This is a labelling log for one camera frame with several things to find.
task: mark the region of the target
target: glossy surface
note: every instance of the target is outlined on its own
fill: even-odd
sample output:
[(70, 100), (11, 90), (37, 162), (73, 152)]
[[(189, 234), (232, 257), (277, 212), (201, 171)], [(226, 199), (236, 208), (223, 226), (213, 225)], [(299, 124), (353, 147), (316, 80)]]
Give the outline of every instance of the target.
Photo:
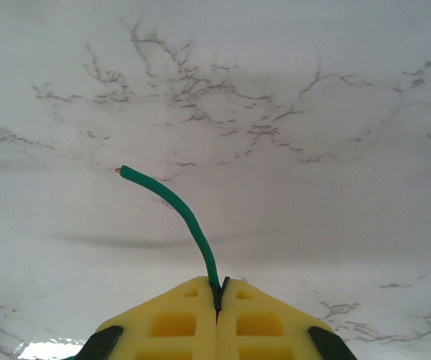
[(0, 0), (0, 359), (205, 275), (122, 164), (219, 277), (431, 359), (431, 2)]

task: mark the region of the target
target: black rubber piece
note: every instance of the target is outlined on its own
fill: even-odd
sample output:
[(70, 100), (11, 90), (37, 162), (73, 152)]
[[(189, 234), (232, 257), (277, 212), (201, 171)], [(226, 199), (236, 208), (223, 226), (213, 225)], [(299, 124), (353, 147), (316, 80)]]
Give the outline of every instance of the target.
[(229, 280), (231, 278), (226, 276), (222, 287), (214, 286), (209, 283), (212, 289), (212, 296), (214, 297), (214, 309), (215, 309), (215, 319), (219, 318), (219, 312), (222, 310), (222, 296), (224, 295), (225, 288), (228, 286)]
[(75, 356), (74, 360), (108, 360), (124, 328), (111, 326), (93, 334)]
[(307, 332), (324, 360), (357, 360), (340, 336), (318, 326)]

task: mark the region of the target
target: marble surface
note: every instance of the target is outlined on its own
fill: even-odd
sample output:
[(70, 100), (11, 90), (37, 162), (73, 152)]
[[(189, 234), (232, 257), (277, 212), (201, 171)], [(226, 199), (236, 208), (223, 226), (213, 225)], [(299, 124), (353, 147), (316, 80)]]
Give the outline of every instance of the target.
[(203, 275), (431, 359), (431, 1), (0, 0), (0, 360)]

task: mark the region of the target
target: yellow plastic part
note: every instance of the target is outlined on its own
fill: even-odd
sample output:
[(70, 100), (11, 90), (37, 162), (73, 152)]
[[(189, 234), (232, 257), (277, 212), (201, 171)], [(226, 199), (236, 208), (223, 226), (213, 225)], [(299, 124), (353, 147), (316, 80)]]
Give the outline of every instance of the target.
[(230, 280), (216, 322), (207, 277), (196, 277), (102, 324), (124, 332), (109, 360), (322, 360), (310, 336), (324, 322)]

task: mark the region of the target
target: green cable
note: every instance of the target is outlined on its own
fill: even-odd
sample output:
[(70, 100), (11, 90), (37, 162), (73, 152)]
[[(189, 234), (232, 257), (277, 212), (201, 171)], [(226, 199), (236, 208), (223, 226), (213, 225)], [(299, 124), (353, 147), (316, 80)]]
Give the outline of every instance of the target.
[(202, 229), (197, 222), (197, 219), (194, 216), (194, 213), (191, 209), (182, 201), (171, 189), (164, 186), (157, 180), (150, 178), (147, 175), (144, 175), (130, 167), (124, 165), (120, 169), (117, 170), (121, 177), (127, 179), (131, 182), (134, 182), (140, 186), (145, 187), (146, 189), (151, 190), (153, 193), (159, 195), (162, 199), (167, 201), (177, 212), (182, 216), (189, 231), (194, 237), (197, 246), (202, 253), (203, 259), (206, 263), (207, 274), (209, 275), (209, 282), (211, 285), (215, 286), (217, 289), (220, 289), (219, 276), (217, 275), (217, 266), (216, 261), (214, 259), (214, 255), (212, 254), (212, 250), (210, 249), (209, 242), (205, 235), (202, 232)]

